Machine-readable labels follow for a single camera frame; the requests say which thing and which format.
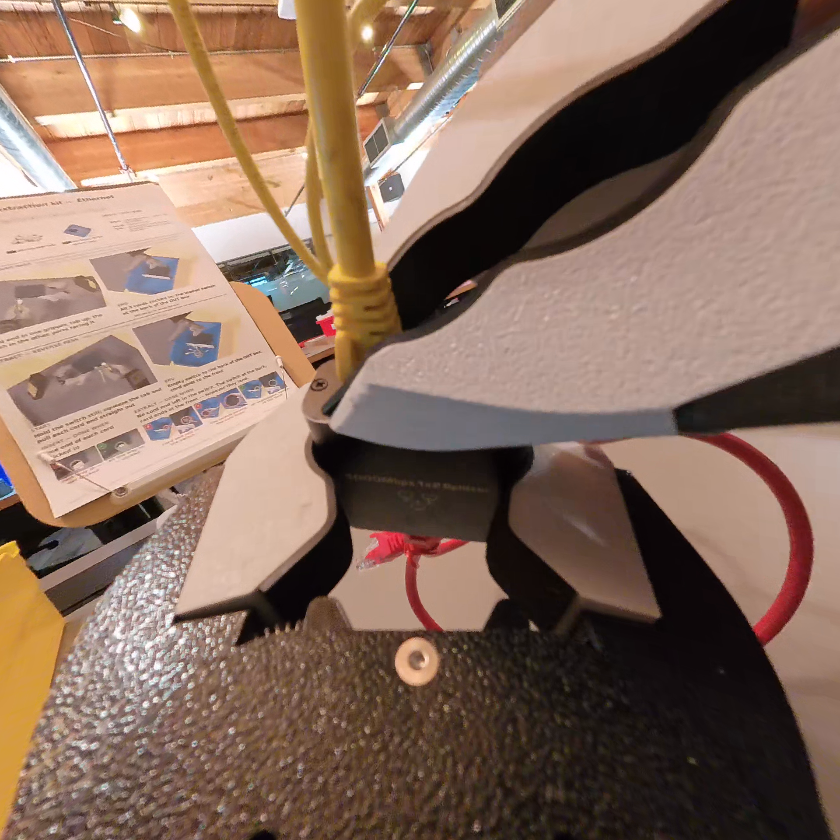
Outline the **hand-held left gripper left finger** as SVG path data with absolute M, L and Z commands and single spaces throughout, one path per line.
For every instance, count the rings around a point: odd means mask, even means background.
M 247 612 L 303 620 L 349 569 L 349 523 L 312 451 L 305 395 L 255 425 L 227 458 L 175 606 L 186 623 Z

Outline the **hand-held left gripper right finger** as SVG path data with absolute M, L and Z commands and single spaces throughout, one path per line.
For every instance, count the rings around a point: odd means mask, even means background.
M 489 572 L 541 632 L 566 634 L 583 613 L 661 617 L 616 469 L 598 447 L 533 449 L 490 525 Z

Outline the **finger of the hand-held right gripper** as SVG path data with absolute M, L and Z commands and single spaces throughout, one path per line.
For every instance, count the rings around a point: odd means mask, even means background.
M 838 2 L 539 2 L 408 186 L 378 254 L 404 329 L 590 189 L 680 151 Z
M 838 60 L 801 52 L 639 213 L 376 352 L 332 430 L 444 452 L 837 423 Z

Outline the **black ethernet splitter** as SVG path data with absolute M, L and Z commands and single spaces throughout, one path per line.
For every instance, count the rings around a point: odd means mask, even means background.
M 414 537 L 486 542 L 532 447 L 425 452 L 345 436 L 329 426 L 342 395 L 334 366 L 317 370 L 302 411 L 313 456 L 331 478 L 349 524 Z

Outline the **wooden clipboard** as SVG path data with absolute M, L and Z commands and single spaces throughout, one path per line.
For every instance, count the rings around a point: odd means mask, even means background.
M 310 383 L 314 378 L 315 369 L 267 297 L 240 282 L 233 283 L 232 288 L 273 354 L 284 364 L 294 384 L 303 386 Z M 65 516 L 58 517 L 52 513 L 33 467 L 27 462 L 6 422 L 2 421 L 2 467 L 11 478 L 15 493 L 2 500 L 1 510 L 5 511 L 21 504 L 32 518 L 58 528 L 84 528 L 98 524 L 141 504 L 168 487 L 222 464 L 243 436 L 244 433 L 236 433 L 229 443 L 216 444 L 197 455 L 184 458 L 169 468 L 159 469 L 147 479 L 107 491 L 105 495 L 70 511 Z

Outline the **printed instruction sheet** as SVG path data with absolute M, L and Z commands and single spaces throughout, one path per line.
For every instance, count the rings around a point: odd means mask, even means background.
M 213 466 L 297 387 L 153 183 L 4 197 L 2 466 L 88 522 Z

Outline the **yellow plastic bin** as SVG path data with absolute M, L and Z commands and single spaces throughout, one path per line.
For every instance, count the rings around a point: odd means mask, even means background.
M 65 621 L 16 542 L 1 548 L 1 792 L 11 802 L 53 679 Z

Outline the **silver ventilation duct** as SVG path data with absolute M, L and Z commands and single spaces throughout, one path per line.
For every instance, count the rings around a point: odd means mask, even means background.
M 77 188 L 3 87 L 1 146 L 6 157 L 36 187 L 48 193 L 71 192 Z
M 476 84 L 487 57 L 519 1 L 491 2 L 455 43 L 396 118 L 379 121 L 363 142 L 364 183 L 372 184 L 398 166 L 398 156 L 422 130 L 450 113 Z

